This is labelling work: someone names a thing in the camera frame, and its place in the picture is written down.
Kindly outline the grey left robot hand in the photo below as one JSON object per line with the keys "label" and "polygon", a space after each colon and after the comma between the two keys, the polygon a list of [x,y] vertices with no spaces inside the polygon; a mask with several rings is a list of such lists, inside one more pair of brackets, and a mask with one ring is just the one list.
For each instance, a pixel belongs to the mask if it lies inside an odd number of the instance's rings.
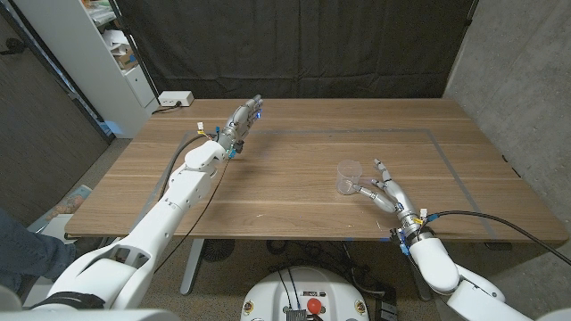
{"label": "grey left robot hand", "polygon": [[262,105],[261,95],[254,96],[235,110],[218,133],[216,141],[229,155],[242,152],[244,139],[253,123],[261,117]]}

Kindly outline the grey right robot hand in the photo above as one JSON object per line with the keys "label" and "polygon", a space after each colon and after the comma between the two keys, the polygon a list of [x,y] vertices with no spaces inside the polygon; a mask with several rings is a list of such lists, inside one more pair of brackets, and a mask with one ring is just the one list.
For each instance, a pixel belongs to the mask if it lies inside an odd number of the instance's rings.
{"label": "grey right robot hand", "polygon": [[404,233],[404,242],[407,246],[424,239],[435,238],[435,232],[420,218],[412,201],[401,186],[392,179],[384,163],[378,159],[374,159],[374,162],[382,179],[372,179],[371,183],[378,187],[380,192],[373,192],[359,184],[352,184],[352,190],[371,199],[380,210],[397,216],[401,222],[401,231]]}

